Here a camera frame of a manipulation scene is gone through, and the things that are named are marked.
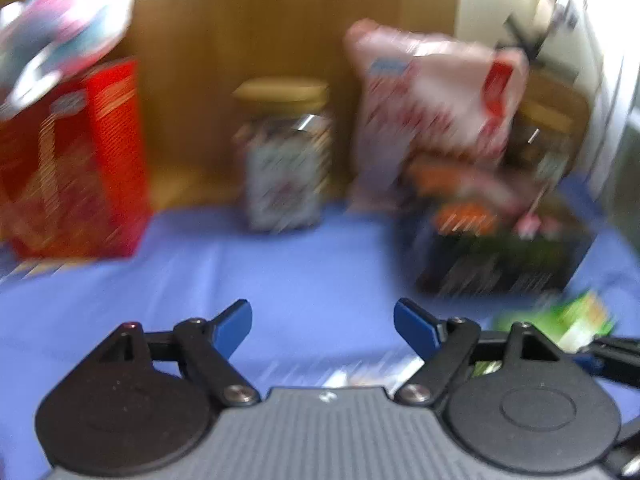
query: glass jar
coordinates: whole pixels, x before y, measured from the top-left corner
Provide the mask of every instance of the glass jar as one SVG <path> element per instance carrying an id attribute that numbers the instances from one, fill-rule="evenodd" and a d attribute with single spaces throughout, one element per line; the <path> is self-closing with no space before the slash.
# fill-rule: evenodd
<path id="1" fill-rule="evenodd" d="M 513 120 L 505 161 L 549 188 L 568 172 L 574 156 L 574 121 L 537 102 L 524 101 Z"/>
<path id="2" fill-rule="evenodd" d="M 249 116 L 236 135 L 249 228 L 280 232 L 317 224 L 330 166 L 328 84 L 258 78 L 234 97 Z"/>

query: wooden cabinet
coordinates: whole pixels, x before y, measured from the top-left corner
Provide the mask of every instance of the wooden cabinet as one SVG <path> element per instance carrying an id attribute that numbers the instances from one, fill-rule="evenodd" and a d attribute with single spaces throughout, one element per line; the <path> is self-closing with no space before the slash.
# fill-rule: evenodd
<path id="1" fill-rule="evenodd" d="M 9 3 L 14 0 L 0 0 Z M 110 57 L 140 60 L 140 95 L 158 207 L 228 200 L 236 192 L 230 98 L 245 79 L 327 79 L 336 117 L 334 176 L 350 174 L 359 95 L 342 47 L 360 18 L 453 34 L 458 0 L 138 0 Z"/>

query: orange food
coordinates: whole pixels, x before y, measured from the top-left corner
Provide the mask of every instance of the orange food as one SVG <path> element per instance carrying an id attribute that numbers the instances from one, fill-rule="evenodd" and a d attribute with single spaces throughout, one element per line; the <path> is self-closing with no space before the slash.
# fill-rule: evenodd
<path id="1" fill-rule="evenodd" d="M 452 164 L 412 164 L 408 176 L 419 196 L 455 196 L 460 190 L 463 173 Z"/>
<path id="2" fill-rule="evenodd" d="M 440 234 L 493 234 L 498 227 L 497 216 L 478 202 L 455 202 L 442 206 L 433 218 Z"/>

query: pink plastic bag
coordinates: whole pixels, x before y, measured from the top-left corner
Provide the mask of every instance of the pink plastic bag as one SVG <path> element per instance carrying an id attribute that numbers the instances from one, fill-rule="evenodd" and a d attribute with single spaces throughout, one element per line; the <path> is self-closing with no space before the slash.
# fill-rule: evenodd
<path id="1" fill-rule="evenodd" d="M 393 207 L 394 184 L 414 151 L 486 166 L 500 162 L 525 89 L 524 53 L 371 20 L 356 22 L 345 42 L 363 80 L 354 205 Z"/>

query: red box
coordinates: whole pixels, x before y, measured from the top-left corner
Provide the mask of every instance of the red box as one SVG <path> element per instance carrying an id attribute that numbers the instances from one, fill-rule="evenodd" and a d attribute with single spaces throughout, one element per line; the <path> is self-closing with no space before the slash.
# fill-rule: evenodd
<path id="1" fill-rule="evenodd" d="M 151 216 L 136 63 L 101 65 L 0 124 L 0 220 L 22 258 L 129 256 Z"/>

